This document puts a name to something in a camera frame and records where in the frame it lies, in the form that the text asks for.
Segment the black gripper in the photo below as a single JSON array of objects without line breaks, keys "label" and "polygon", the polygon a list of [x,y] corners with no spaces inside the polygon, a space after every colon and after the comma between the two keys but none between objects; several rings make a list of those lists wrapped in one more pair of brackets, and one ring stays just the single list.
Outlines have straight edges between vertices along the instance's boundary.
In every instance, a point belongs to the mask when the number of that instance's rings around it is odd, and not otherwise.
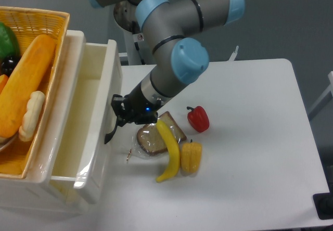
[{"label": "black gripper", "polygon": [[153,98],[153,102],[150,102],[144,96],[141,85],[137,85],[125,96],[113,94],[111,107],[117,116],[118,127],[127,123],[150,124],[157,122],[157,111],[162,107],[162,100]]}]

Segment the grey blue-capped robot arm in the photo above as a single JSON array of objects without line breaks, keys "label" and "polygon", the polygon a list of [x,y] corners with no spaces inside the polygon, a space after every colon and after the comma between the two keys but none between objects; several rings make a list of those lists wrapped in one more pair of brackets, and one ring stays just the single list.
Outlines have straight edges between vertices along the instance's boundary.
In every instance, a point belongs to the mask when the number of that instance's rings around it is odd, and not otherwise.
[{"label": "grey blue-capped robot arm", "polygon": [[127,95],[114,95],[117,126],[155,123],[158,110],[196,81],[209,64],[193,35],[240,19],[245,0],[89,0],[94,7],[128,2],[156,66]]}]

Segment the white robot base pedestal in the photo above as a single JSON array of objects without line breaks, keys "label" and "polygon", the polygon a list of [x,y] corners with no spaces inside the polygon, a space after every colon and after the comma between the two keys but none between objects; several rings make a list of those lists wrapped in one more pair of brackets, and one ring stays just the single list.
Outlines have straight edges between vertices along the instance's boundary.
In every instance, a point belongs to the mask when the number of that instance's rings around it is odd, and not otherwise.
[{"label": "white robot base pedestal", "polygon": [[136,6],[128,1],[116,3],[113,9],[115,22],[123,31],[128,64],[154,65],[156,61],[141,33],[135,10]]}]

